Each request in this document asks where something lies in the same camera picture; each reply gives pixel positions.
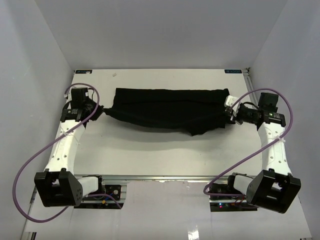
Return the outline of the black t-shirt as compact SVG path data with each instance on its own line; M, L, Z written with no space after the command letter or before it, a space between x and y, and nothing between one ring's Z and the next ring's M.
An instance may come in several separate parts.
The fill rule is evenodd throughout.
M130 124L183 130L191 136L232 124L224 106L229 90L117 88L106 115Z

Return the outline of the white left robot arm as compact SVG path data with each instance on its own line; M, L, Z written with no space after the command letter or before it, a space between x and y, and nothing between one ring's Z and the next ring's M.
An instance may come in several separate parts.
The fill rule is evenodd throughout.
M45 207L79 206L89 194L100 193L102 177L76 177L74 165L81 136L88 121L95 121L103 107L89 97L89 88L73 88L64 105L59 123L58 140L44 171L35 174L34 183Z

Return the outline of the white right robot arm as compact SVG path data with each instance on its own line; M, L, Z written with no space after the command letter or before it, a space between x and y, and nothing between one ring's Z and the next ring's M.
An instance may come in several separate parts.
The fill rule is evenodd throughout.
M300 179L293 177L289 168L285 141L286 120L277 112L279 96L263 92L256 109L239 103L229 95L224 105L232 120L239 124L256 126L262 147L262 170L255 176L234 172L228 177L227 186L233 194L245 195L246 202L255 207L284 214L301 189Z

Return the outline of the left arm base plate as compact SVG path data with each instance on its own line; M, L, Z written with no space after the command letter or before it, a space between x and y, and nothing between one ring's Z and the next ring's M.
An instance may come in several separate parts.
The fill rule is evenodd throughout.
M121 200L122 186L119 184L105 184L100 190L85 197L79 205L82 209L121 209L124 205Z

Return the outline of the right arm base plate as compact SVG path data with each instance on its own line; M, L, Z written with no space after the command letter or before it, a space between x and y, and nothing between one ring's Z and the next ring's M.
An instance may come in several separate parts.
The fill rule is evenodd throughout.
M209 188L210 193L217 194L231 194L232 191L229 189L227 184L214 183ZM217 212L255 212L258 210L257 207L249 205L245 197L234 197L234 196L210 196L209 206L211 213Z

